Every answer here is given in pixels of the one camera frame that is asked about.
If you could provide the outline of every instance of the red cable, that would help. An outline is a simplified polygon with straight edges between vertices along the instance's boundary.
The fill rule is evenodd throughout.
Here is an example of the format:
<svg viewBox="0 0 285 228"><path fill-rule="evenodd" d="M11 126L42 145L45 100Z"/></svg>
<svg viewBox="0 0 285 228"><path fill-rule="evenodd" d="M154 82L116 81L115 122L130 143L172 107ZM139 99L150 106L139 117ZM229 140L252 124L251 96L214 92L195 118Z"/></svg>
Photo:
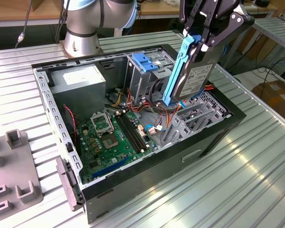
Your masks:
<svg viewBox="0 0 285 228"><path fill-rule="evenodd" d="M76 145L76 124L75 124L75 118L74 118L74 114L72 113L72 111L66 107L65 105L63 106L65 109L68 110L68 112L71 114L72 120L73 120L73 125L74 125L74 136L75 136L75 145Z"/></svg>

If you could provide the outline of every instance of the power cable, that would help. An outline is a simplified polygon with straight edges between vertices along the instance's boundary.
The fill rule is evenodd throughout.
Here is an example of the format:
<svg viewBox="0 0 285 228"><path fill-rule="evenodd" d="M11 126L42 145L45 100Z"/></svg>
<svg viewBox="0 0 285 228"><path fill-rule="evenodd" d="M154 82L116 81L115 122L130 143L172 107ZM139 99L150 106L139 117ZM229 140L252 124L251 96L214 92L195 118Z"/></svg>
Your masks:
<svg viewBox="0 0 285 228"><path fill-rule="evenodd" d="M17 43L15 45L15 48L18 47L19 43L21 43L23 40L24 40L24 36L25 36L25 30L27 28L27 24L28 24L28 20L29 20L29 12L30 12L30 9L32 8L32 2L33 0L30 0L29 2L29 7L28 7L28 10L27 10L27 15L25 17L25 22L24 22L24 27L23 27L23 31L20 33L20 35L18 36L18 40L17 40Z"/></svg>

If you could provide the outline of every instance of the connector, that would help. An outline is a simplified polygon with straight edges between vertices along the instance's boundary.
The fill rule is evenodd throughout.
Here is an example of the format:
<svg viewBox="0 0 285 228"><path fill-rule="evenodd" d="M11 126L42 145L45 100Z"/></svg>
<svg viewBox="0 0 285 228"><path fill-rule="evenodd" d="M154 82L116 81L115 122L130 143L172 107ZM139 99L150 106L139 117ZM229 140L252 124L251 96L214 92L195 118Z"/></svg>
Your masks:
<svg viewBox="0 0 285 228"><path fill-rule="evenodd" d="M150 135L153 135L153 134L156 134L156 130L155 130L155 127L152 127L148 130L149 134Z"/></svg>
<svg viewBox="0 0 285 228"><path fill-rule="evenodd" d="M21 32L21 34L18 36L18 43L21 43L24 40L24 33Z"/></svg>

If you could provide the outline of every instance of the aluminum table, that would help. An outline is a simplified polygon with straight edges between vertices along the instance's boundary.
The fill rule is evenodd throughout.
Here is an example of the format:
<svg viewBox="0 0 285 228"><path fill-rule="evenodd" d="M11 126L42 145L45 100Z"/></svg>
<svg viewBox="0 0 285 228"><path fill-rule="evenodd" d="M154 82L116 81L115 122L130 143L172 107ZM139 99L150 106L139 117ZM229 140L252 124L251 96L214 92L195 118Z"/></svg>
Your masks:
<svg viewBox="0 0 285 228"><path fill-rule="evenodd" d="M172 31L100 39L105 52L170 44ZM247 117L207 156L88 225L72 212L55 159L58 147L30 65L65 59L59 45L0 51L0 136L25 130L44 199L0 221L9 227L285 227L285 120L217 66L210 80Z"/></svg>

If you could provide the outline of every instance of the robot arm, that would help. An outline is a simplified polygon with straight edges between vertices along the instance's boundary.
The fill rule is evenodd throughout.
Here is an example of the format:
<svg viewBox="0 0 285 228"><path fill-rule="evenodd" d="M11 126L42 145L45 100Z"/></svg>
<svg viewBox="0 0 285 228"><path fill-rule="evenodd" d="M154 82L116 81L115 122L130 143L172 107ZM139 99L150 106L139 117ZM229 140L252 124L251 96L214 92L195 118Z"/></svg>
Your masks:
<svg viewBox="0 0 285 228"><path fill-rule="evenodd" d="M166 105L200 93L218 62L223 46L254 23L240 0L180 0L184 36L164 92Z"/></svg>
<svg viewBox="0 0 285 228"><path fill-rule="evenodd" d="M136 12L136 0L70 0L65 51L72 57L98 54L96 29L129 28Z"/></svg>

